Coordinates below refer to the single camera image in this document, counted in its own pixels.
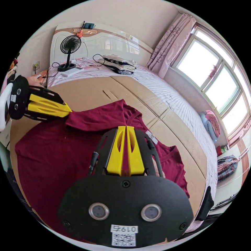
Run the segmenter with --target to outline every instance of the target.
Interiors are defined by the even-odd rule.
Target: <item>blue pillow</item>
[[[207,118],[206,118],[206,113],[201,112],[199,115],[200,115],[202,123],[203,123],[205,129],[207,130],[207,132],[209,133],[211,139],[213,140],[214,143],[216,143],[218,138],[216,137],[216,135],[214,133],[214,129],[212,127],[211,122],[208,121]]]

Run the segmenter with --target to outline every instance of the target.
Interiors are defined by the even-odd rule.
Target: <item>person's hand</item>
[[[30,77],[27,77],[26,79],[28,80],[29,85],[42,86],[40,84],[40,80],[38,80],[36,76],[30,76]]]

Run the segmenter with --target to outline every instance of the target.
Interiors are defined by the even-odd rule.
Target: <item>black fan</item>
[[[76,52],[79,49],[80,45],[81,45],[81,39],[76,35],[68,36],[62,41],[60,45],[60,50],[64,54],[68,54],[68,57],[66,64],[60,65],[58,67],[58,71],[68,71],[76,67],[75,64],[70,63],[70,55]]]

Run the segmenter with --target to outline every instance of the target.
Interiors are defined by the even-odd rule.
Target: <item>t-shirt sleeve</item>
[[[69,114],[66,125],[89,132],[125,126],[124,100],[119,100],[87,111],[73,111]]]

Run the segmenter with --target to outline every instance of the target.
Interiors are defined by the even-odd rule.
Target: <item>wall socket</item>
[[[32,66],[32,70],[35,71],[35,67],[36,67],[36,71],[40,68],[40,62],[36,62],[35,64],[33,64]]]

